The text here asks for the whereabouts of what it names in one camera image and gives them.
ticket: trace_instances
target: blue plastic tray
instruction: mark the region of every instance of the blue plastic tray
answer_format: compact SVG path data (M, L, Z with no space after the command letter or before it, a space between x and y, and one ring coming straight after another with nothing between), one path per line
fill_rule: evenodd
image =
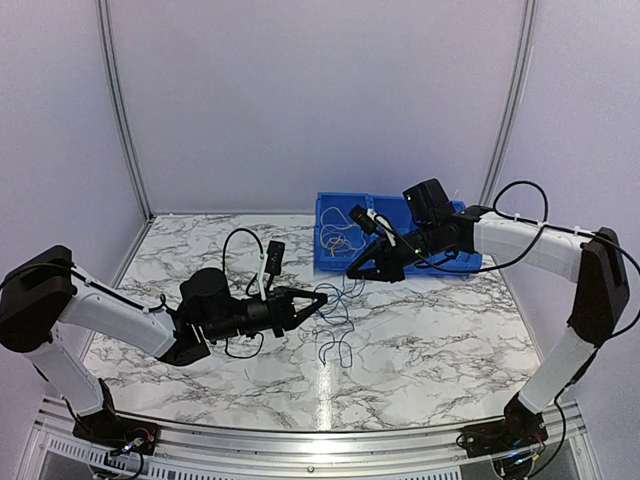
M316 201L316 227L314 241L314 264L315 268L326 272L345 272L351 262L362 252L362 249L371 243L375 236L365 235L360 227L348 228L353 224L349 218L349 212L356 206L373 208L376 212L384 215L390 221L398 233L405 234L415 228L411 219L409 207L402 197L382 197L367 195L364 193L319 193ZM456 211L465 208L464 202L453 201ZM321 239L322 225L321 217L324 213L324 225L332 225L324 230L324 246ZM358 251L348 250L346 247L334 248L333 254L329 240L339 232L344 235L353 248L360 248ZM433 255L429 260L433 263L444 260L444 254ZM468 275L482 267L482 255L476 253L469 255L460 253L458 258L443 265L447 270L456 270L457 273L445 273L433 268L420 269L415 267L405 268L405 273L413 275Z

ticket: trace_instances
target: robotic arm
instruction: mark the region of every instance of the robotic arm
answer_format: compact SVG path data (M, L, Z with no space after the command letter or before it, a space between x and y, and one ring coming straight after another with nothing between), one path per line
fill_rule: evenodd
M568 233L481 206L456 213L435 179L405 191L404 198L417 226L406 235L398 234L373 210L357 206L351 211L351 218L366 233L378 233L379 238L349 267L349 278L396 282L405 278L404 267L409 265L427 261L431 268L439 268L427 257L442 252L511 259L529 249L523 262L577 284L564 335L506 405L504 420L465 427L459 445L469 457L477 457L533 445L538 438L547 440L541 412L567 385L584 375L598 349L612 337L627 305L629 283L616 248L616 233L608 228L587 233L578 227ZM500 467L500 476L524 478L531 467L531 460L513 462L506 472Z
M284 244L271 242L260 273L279 275ZM140 453L153 453L158 426L116 414L107 385L94 377L65 342L59 323L79 325L133 345L161 362L189 365L215 344L238 335L253 338L272 329L282 337L327 302L326 294L295 288L261 287L260 294L236 299L217 268L197 271L180 285L177 310L149 309L120 295L74 265L71 251L53 247L10 272L2 283L0 344L22 353L64 395L76 416L74 435L110 447L147 441ZM311 303L296 310L296 298Z

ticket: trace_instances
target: blue cord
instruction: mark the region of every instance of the blue cord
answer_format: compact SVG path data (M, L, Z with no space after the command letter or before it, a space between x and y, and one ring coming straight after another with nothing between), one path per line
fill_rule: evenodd
M329 335L331 335L331 340L324 343L318 350L318 359L320 360L320 362L322 362L322 365L326 366L327 364L327 352L334 346L338 345L338 357L340 358L340 366L342 368L351 368L353 366L353 349L351 348L351 345L349 345L349 343L345 341L345 337L349 333L353 333L356 328L349 317L349 308L344 299L354 299L358 297L364 291L364 286L364 280L362 282L355 280L353 285L347 288L346 275L343 275L342 289L328 282L320 283L314 289L314 292L317 292L319 290L333 290L335 292L333 294L329 294L329 300L326 305L328 309L321 309L316 314L331 326L335 327L349 325L351 327L340 336L339 340L336 340L336 336L331 330L322 329L312 331L312 333L316 337L316 342L318 340L318 336L321 333L328 333ZM342 307L342 309L344 309L344 314L336 313L339 307ZM343 356L343 346L346 347L348 352L348 362L345 362L345 357Z

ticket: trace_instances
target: gray marble vein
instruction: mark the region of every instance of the gray marble vein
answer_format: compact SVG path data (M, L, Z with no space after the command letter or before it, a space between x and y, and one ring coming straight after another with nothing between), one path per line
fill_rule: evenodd
M313 271L314 217L307 215L166 216L154 223L121 291L155 305L161 293L179 302L179 285L196 270L220 266L234 228L254 230L266 244L287 244L275 285L341 286L342 277ZM254 240L234 236L227 274L234 295L258 267ZM235 360L218 344L191 366L162 364L137 349L97 335L85 359L104 378L118 408L184 422L296 430L375 430L434 425L499 414L539 361L513 299L495 272L468 278L410 277L393 285L368 282L347 300L355 331L339 349L319 349L350 330L313 317L284 338L266 332L262 352ZM258 339L234 339L237 355Z

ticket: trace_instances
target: ventilation grille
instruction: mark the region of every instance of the ventilation grille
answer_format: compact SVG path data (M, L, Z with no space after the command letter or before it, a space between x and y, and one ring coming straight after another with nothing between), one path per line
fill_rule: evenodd
M66 458L76 460L78 462L88 463L94 467L104 468L104 459L106 451L99 447L94 447L84 443L79 443L71 439L52 436L48 442L48 451L57 453ZM135 469L138 465L135 456L131 460L115 460L109 459L109 466L113 469L123 470L128 468ZM141 478L148 480L263 480L269 477L249 476L249 475L232 475L220 474L207 469L206 466L200 468L188 468L183 466L167 465L167 460L159 463L154 457L145 457L145 469ZM313 474L301 475L299 478L313 479ZM463 480L459 467L444 468L439 470L430 470L428 472L419 472L412 475L385 475L374 477L358 477L358 480Z

